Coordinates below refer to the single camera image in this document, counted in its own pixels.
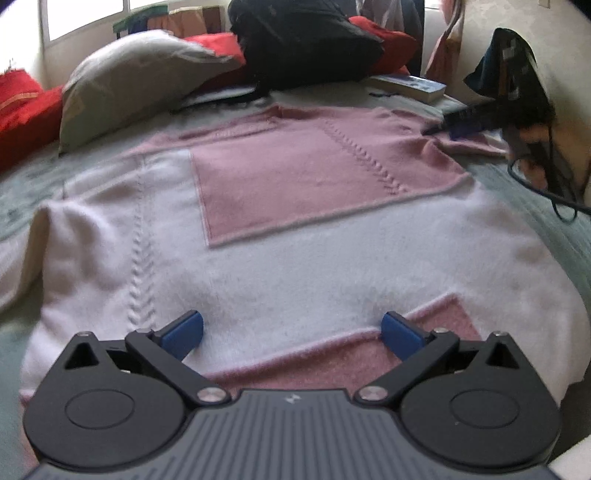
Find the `blue gripper pad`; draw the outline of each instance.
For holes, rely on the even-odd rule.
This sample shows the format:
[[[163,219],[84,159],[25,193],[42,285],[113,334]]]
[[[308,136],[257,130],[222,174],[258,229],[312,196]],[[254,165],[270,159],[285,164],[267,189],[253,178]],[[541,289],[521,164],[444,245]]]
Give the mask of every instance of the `blue gripper pad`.
[[[423,348],[430,334],[396,312],[388,312],[382,319],[382,341],[403,362]]]
[[[190,310],[166,327],[154,332],[154,340],[177,360],[185,358],[203,339],[203,317]]]

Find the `book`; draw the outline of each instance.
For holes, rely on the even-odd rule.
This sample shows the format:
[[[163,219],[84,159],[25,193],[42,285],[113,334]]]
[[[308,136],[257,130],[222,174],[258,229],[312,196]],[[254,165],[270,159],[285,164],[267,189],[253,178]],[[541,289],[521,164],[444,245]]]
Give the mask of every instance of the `book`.
[[[445,94],[446,88],[444,84],[439,82],[398,74],[374,75],[362,80],[362,83],[367,87],[384,90],[388,93],[397,93],[423,103],[439,100]]]

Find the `metal screw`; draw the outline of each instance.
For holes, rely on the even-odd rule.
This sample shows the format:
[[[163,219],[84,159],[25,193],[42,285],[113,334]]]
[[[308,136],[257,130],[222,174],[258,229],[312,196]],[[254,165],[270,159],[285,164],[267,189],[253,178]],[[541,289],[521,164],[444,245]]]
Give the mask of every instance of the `metal screw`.
[[[359,396],[365,401],[382,401],[388,396],[388,390],[377,385],[369,385],[359,390]]]
[[[206,387],[197,392],[197,398],[205,403],[218,403],[226,398],[226,391],[218,387]]]

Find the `gray pillow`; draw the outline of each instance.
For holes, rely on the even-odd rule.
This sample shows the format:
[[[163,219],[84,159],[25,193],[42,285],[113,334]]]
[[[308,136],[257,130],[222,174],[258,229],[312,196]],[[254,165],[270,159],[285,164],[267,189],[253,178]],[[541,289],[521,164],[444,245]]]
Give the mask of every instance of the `gray pillow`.
[[[114,41],[83,60],[63,89],[60,152],[166,110],[203,82],[240,66],[163,30]]]

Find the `ribbed gray surface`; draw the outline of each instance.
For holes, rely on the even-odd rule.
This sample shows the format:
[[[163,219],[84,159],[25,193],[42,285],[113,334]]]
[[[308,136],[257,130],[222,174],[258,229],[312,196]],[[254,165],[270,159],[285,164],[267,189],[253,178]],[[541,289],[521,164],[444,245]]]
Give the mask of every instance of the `ribbed gray surface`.
[[[390,414],[353,406],[343,391],[245,391],[235,404],[202,410],[161,456],[120,473],[89,475],[43,466],[28,480],[452,480],[416,452]],[[555,479],[549,471],[504,480]]]

